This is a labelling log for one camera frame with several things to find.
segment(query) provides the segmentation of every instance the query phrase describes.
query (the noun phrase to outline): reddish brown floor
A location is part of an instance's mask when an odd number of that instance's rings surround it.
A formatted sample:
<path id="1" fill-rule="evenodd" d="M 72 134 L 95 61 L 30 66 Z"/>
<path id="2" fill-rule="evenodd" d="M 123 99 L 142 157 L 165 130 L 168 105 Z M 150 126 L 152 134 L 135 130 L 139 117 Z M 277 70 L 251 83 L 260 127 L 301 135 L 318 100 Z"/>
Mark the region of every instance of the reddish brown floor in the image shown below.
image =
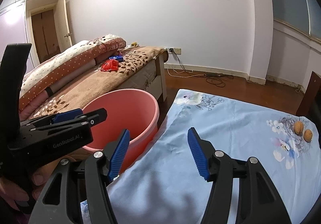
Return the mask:
<path id="1" fill-rule="evenodd" d="M 226 83 L 226 86 L 224 88 L 219 88 L 207 83 L 205 78 L 178 78 L 168 75 L 167 70 L 165 70 L 165 73 L 167 100 L 164 103 L 159 103 L 159 125 L 163 122 L 179 89 L 189 89 L 212 95 L 224 96 L 247 103 L 269 107 L 293 115 L 296 113 L 303 99 L 302 92 L 297 93 L 292 87 L 270 81 L 267 81 L 263 86 L 247 82 L 245 78 L 241 77 L 234 77 L 233 79 L 225 78 L 223 81 Z M 170 74 L 187 76 L 187 73 L 185 72 L 176 74 L 171 69 Z"/>

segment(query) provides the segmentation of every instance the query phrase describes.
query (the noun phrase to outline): trash can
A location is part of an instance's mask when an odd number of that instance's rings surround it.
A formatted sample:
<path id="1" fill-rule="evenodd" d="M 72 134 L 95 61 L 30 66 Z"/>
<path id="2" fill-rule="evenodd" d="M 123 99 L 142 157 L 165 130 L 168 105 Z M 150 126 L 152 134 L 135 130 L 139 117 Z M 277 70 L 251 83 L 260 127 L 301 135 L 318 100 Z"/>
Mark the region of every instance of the trash can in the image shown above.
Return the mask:
<path id="1" fill-rule="evenodd" d="M 83 112 L 99 108 L 107 110 L 107 119 L 91 128 L 93 142 L 83 148 L 90 153 L 101 151 L 108 142 L 115 141 L 123 129 L 128 129 L 132 140 L 120 170 L 123 172 L 143 153 L 158 131 L 157 100 L 143 90 L 121 89 L 91 101 Z"/>

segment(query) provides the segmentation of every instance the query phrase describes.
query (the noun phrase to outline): finger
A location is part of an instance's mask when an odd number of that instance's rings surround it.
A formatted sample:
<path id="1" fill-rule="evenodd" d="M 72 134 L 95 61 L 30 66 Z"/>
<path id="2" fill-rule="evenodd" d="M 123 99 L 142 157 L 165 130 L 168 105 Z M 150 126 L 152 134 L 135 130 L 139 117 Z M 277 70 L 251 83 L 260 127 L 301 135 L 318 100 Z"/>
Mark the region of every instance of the finger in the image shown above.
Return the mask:
<path id="1" fill-rule="evenodd" d="M 36 189 L 33 190 L 33 198 L 37 200 L 42 192 L 45 184 L 38 186 Z"/>
<path id="2" fill-rule="evenodd" d="M 13 199 L 9 198 L 7 195 L 3 193 L 0 193 L 0 196 L 9 204 L 10 207 L 17 211 L 19 210 Z"/>
<path id="3" fill-rule="evenodd" d="M 57 160 L 55 160 L 45 166 L 42 166 L 38 170 L 36 170 L 33 173 L 32 178 L 31 178 L 33 183 L 37 186 L 40 186 L 40 185 L 46 183 L 47 180 L 49 179 L 50 175 L 52 174 L 52 172 L 56 168 L 59 161 L 60 161 L 60 159 L 57 159 Z"/>
<path id="4" fill-rule="evenodd" d="M 17 184 L 7 180 L 6 178 L 0 178 L 0 192 L 7 195 L 9 198 L 17 201 L 28 201 L 28 194 L 20 188 Z"/>

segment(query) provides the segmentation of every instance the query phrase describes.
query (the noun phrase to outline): window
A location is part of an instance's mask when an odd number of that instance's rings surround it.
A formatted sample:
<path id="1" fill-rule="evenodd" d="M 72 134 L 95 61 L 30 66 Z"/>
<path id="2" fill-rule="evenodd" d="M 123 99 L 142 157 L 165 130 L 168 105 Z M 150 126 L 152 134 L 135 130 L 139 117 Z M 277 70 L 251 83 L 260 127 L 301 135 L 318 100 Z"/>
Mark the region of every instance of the window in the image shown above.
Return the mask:
<path id="1" fill-rule="evenodd" d="M 275 19 L 321 39 L 321 8 L 316 0 L 272 0 Z"/>

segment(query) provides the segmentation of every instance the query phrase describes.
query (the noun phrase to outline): red plastic bag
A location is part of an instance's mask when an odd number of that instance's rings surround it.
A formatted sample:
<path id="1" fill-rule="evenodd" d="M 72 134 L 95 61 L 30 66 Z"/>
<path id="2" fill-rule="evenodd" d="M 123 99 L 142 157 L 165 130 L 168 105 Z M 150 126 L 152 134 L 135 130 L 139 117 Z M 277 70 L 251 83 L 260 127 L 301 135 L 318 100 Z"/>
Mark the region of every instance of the red plastic bag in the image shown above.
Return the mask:
<path id="1" fill-rule="evenodd" d="M 115 59 L 107 60 L 101 68 L 103 72 L 118 71 L 119 62 Z"/>

